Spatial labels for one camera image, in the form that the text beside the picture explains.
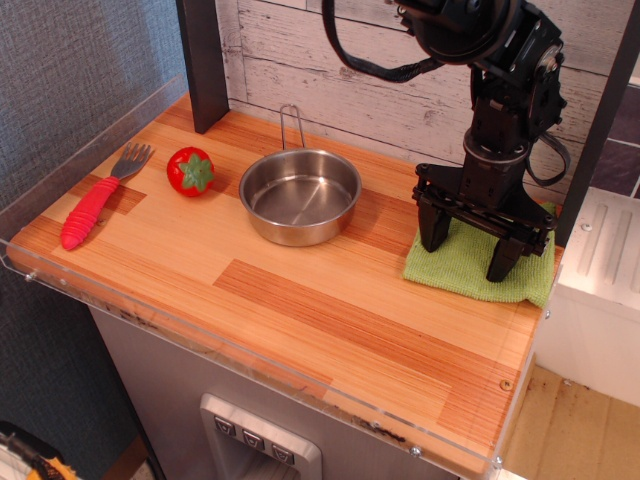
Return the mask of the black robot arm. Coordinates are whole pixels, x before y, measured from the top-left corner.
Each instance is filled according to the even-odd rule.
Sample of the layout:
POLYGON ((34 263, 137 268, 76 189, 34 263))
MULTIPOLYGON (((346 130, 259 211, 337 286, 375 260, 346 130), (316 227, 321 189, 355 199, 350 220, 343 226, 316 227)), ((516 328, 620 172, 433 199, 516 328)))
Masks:
POLYGON ((564 62, 559 28, 527 1, 402 1, 409 33, 431 59, 470 69, 473 118, 460 167, 421 163, 413 198, 422 246, 436 251, 457 219, 498 240, 487 279, 505 279, 518 260, 542 255, 557 220, 525 192, 530 156, 542 141, 571 157, 549 130, 561 123, 564 62))

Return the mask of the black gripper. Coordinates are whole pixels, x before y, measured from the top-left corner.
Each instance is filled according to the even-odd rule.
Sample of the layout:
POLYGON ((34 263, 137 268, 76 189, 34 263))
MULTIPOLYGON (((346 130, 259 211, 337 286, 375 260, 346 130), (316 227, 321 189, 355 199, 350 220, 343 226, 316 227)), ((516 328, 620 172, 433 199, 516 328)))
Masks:
POLYGON ((528 144, 510 153, 466 146, 461 167, 419 164, 413 199, 424 249, 436 251, 455 218, 500 239, 487 271, 489 282, 506 278, 521 256, 521 243, 525 256, 542 255, 556 219, 524 190, 530 151, 528 144))

